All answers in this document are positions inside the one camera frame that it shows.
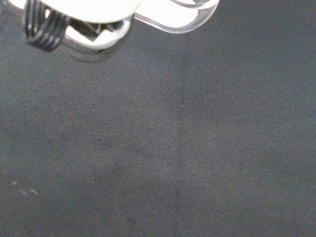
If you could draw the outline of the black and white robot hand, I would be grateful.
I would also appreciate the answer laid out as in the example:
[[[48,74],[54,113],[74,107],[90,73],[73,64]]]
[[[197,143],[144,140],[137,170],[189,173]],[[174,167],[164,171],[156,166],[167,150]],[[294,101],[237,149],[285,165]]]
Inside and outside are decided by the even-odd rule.
[[[27,0],[23,28],[28,45],[65,52],[83,62],[112,56],[123,44],[139,0]]]

